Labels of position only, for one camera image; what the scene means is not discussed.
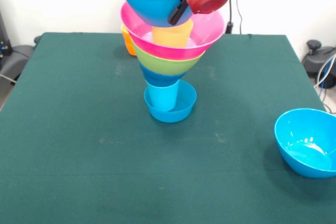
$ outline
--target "dark blue bowl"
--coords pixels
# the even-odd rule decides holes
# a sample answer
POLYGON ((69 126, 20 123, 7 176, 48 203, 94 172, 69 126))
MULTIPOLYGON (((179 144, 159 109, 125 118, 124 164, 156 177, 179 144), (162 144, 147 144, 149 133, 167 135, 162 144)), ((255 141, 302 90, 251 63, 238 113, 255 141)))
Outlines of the dark blue bowl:
POLYGON ((140 68, 142 70, 143 76, 146 81, 153 86, 156 87, 169 87, 177 83, 186 73, 179 74, 177 76, 167 76, 165 74, 155 73, 148 68, 146 68, 143 64, 139 62, 140 68))

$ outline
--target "orange cup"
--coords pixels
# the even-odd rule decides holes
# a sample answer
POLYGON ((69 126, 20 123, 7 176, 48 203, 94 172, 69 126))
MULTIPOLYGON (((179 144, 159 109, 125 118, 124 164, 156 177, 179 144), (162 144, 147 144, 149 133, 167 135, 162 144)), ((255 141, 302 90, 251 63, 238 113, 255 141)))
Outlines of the orange cup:
POLYGON ((127 51, 130 55, 137 56, 137 53, 134 50, 132 39, 124 25, 121 26, 122 36, 124 37, 125 45, 127 51))
POLYGON ((194 23, 191 19, 187 22, 173 27, 152 27, 153 42, 155 44, 174 47, 174 48, 184 48, 187 46, 190 33, 194 27, 194 23))

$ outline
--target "blue cable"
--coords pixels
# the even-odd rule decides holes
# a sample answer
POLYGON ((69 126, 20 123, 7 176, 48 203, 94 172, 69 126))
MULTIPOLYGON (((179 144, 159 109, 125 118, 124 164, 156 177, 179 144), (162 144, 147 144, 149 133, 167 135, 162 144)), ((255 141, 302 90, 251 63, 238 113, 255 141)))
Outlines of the blue cable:
MULTIPOLYGON (((325 69, 324 69, 324 73, 323 73, 322 78, 327 74, 327 72, 328 72, 328 68, 329 68, 329 65, 330 65, 330 62, 331 62, 331 60, 330 60, 330 61, 328 62, 328 64, 326 65, 326 67, 325 67, 325 69)), ((322 90, 323 90, 323 88, 324 88, 324 83, 325 83, 325 80, 322 82, 322 87, 321 87, 321 91, 320 91, 319 96, 321 96, 321 94, 322 94, 322 90)))

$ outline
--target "pink bowl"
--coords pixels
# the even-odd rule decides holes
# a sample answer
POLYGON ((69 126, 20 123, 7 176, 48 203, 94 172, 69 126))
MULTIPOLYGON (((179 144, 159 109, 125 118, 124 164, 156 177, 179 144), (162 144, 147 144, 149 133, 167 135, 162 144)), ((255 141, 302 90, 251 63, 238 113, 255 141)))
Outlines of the pink bowl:
POLYGON ((219 11, 196 14, 191 17, 194 27, 187 47, 164 47, 152 42, 152 27, 146 24, 127 2, 121 8, 121 19, 139 48, 168 60, 190 60, 199 57, 219 40, 225 31, 224 20, 219 11))

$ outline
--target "table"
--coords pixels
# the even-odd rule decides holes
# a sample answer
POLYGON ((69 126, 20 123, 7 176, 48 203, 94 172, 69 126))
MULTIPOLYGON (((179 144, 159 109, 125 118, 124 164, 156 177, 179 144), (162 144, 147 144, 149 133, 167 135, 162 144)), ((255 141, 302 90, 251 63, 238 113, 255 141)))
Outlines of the table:
POLYGON ((334 223, 336 180, 295 174, 283 112, 323 106, 285 36, 225 35, 152 118, 120 34, 44 34, 2 113, 0 223, 334 223))

